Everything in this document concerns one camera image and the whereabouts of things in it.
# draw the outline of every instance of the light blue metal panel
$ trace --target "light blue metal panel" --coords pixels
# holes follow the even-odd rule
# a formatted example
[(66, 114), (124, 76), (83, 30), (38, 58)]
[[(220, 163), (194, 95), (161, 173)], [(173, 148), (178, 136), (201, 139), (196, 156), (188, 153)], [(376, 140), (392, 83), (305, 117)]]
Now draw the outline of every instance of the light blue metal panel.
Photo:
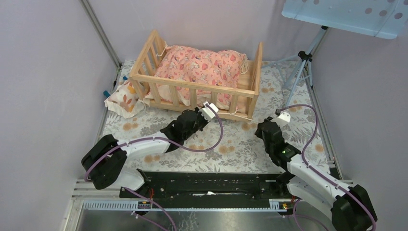
[(286, 0), (282, 15), (364, 35), (394, 39), (408, 19), (408, 0)]

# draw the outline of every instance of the hole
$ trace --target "hole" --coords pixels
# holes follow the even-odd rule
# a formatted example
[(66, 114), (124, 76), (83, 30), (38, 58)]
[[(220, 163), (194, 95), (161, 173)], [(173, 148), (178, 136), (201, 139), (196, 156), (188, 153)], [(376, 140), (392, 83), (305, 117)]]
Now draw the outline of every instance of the hole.
[(395, 18), (395, 19), (400, 19), (400, 18), (402, 18), (402, 13), (396, 13), (396, 14), (394, 15), (394, 18)]
[(386, 11), (386, 10), (382, 10), (382, 11), (380, 11), (379, 15), (380, 15), (381, 17), (384, 17), (384, 16), (387, 15), (387, 11)]

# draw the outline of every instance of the blue tripod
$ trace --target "blue tripod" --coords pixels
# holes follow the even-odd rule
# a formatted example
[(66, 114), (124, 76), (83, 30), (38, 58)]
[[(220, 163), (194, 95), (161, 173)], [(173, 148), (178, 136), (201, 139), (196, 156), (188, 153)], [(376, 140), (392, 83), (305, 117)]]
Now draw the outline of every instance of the blue tripod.
[[(316, 46), (320, 43), (321, 39), (323, 38), (324, 34), (327, 31), (327, 26), (322, 26), (320, 31), (318, 32), (318, 34), (316, 35), (316, 37), (313, 39), (312, 43), (310, 44), (309, 48), (307, 49), (307, 51), (300, 51), (298, 54), (292, 55), (290, 57), (278, 60), (278, 61), (274, 61), (271, 62), (268, 65), (262, 66), (262, 67), (267, 67), (267, 66), (273, 66), (275, 64), (278, 64), (280, 62), (283, 61), (287, 61), (287, 60), (293, 60), (296, 57), (299, 57), (300, 60), (297, 63), (296, 67), (294, 68), (294, 70), (292, 71), (291, 75), (289, 76), (289, 78), (287, 80), (285, 80), (285, 77), (282, 75), (281, 69), (279, 68), (278, 65), (276, 65), (276, 68), (279, 71), (279, 75), (282, 77), (282, 80), (284, 82), (283, 86), (282, 86), (282, 90), (283, 89), (287, 89), (289, 90), (291, 93), (289, 94), (288, 100), (286, 101), (285, 107), (289, 106), (289, 102), (293, 96), (294, 90), (297, 86), (297, 83), (300, 80), (306, 80), (307, 78), (309, 78), (310, 81), (310, 86), (313, 87), (313, 79), (312, 79), (312, 50), (316, 48)], [(307, 73), (308, 76), (303, 76), (302, 72), (303, 69), (306, 68), (307, 69)], [(296, 79), (293, 83), (293, 85), (291, 84), (294, 76), (296, 75)]]

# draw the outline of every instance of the floral tablecloth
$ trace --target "floral tablecloth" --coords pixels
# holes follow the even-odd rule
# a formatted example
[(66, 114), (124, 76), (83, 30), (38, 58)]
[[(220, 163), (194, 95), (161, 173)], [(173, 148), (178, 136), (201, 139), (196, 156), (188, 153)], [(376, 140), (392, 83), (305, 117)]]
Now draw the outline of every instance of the floral tablecloth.
[[(121, 76), (128, 76), (134, 61), (125, 61)], [(283, 75), (290, 73), (295, 61), (286, 61), (280, 65)], [(177, 149), (166, 154), (148, 155), (129, 161), (128, 167), (151, 171), (183, 172), (247, 172), (247, 173), (281, 173), (282, 169), (274, 165), (264, 151), (261, 139), (254, 133), (257, 123), (273, 115), (276, 108), (284, 106), (283, 81), (274, 67), (262, 69), (260, 95), (256, 104), (254, 119), (251, 122), (237, 122), (223, 119), (224, 137), (220, 145), (206, 153), (192, 153)], [(292, 97), (292, 103), (310, 104), (310, 97), (304, 81), (301, 81)], [(283, 127), (283, 136), (287, 142), (302, 150), (312, 135), (315, 116), (308, 108), (291, 108), (290, 124)], [(124, 119), (114, 112), (108, 112), (102, 136), (113, 134), (116, 139), (132, 139), (153, 134), (176, 119), (180, 112), (148, 107), (135, 117)], [(185, 146), (194, 149), (205, 149), (212, 146), (219, 138), (220, 129), (216, 120), (198, 131)], [(306, 149), (306, 157), (311, 163), (329, 172), (325, 151), (319, 132)]]

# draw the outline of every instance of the white wall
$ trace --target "white wall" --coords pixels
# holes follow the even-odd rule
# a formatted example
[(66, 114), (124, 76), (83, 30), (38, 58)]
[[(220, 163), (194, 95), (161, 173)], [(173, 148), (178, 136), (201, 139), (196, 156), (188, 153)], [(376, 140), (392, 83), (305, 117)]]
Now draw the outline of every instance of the white wall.
[(283, 0), (90, 0), (121, 60), (136, 59), (151, 30), (168, 45), (233, 49), (278, 60), (309, 46), (318, 25), (282, 16)]
[(378, 230), (406, 230), (408, 28), (394, 40), (333, 29), (313, 80), (343, 173), (365, 187)]
[(0, 230), (56, 231), (115, 66), (78, 0), (2, 0), (0, 34)]

